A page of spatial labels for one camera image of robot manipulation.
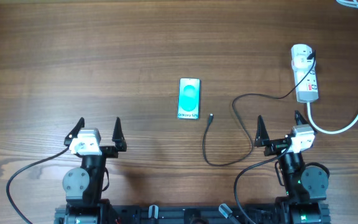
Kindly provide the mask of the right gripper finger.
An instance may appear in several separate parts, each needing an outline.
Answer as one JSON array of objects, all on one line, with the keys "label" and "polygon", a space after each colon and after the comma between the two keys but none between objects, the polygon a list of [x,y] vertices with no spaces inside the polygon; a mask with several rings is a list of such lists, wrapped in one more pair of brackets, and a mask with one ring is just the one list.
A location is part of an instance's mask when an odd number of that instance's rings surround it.
[{"label": "right gripper finger", "polygon": [[304,117],[298,110],[295,110],[295,122],[297,125],[308,124],[307,120],[304,119]]},{"label": "right gripper finger", "polygon": [[263,117],[261,115],[257,118],[257,132],[255,135],[254,146],[262,147],[270,144],[270,138],[265,127]]}]

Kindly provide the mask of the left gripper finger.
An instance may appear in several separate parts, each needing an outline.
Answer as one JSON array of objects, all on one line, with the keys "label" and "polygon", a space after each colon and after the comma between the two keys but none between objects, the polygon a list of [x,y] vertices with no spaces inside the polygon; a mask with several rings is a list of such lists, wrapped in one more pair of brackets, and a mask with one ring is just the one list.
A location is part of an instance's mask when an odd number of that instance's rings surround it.
[{"label": "left gripper finger", "polygon": [[75,127],[67,134],[64,140],[64,145],[69,146],[74,138],[77,138],[78,133],[80,132],[81,128],[85,126],[85,119],[81,117]]},{"label": "left gripper finger", "polygon": [[122,132],[121,119],[120,117],[116,118],[116,122],[114,125],[114,131],[112,135],[112,142],[115,145],[116,151],[118,152],[126,152],[127,151],[127,143]]}]

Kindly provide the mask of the cyan Galaxy smartphone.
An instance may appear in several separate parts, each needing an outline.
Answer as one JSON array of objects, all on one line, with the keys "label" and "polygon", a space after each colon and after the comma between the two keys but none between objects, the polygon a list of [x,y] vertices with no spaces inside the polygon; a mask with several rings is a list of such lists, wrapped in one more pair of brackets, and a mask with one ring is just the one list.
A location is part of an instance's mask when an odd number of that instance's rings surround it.
[{"label": "cyan Galaxy smartphone", "polygon": [[178,96],[178,119],[198,119],[200,111],[201,81],[197,78],[181,78]]}]

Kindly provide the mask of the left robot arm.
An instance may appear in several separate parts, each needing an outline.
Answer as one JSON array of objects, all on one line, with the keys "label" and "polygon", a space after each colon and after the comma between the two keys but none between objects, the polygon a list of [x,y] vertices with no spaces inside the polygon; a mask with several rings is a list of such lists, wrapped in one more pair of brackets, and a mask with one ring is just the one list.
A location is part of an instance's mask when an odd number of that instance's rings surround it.
[{"label": "left robot arm", "polygon": [[55,223],[119,223],[119,215],[101,195],[109,187],[103,185],[104,177],[109,175],[106,159],[117,158],[120,152],[127,151],[120,118],[114,125],[114,144],[102,146],[100,142],[99,130],[86,128],[84,118],[65,137],[64,145],[81,158],[81,165],[69,170],[63,178],[67,205],[61,212],[55,212]]}]

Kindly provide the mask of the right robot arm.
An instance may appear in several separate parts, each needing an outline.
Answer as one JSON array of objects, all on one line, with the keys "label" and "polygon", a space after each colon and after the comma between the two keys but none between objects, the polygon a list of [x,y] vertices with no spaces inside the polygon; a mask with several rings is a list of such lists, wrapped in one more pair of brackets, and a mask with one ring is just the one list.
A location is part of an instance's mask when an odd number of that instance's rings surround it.
[{"label": "right robot arm", "polygon": [[278,156],[275,171],[285,197],[273,204],[257,206],[257,223],[330,223],[329,207],[324,201],[329,186],[329,170],[317,162],[305,163],[302,152],[313,146],[317,131],[295,111],[296,125],[281,139],[270,139],[264,120],[258,116],[255,147],[264,147],[265,156]]}]

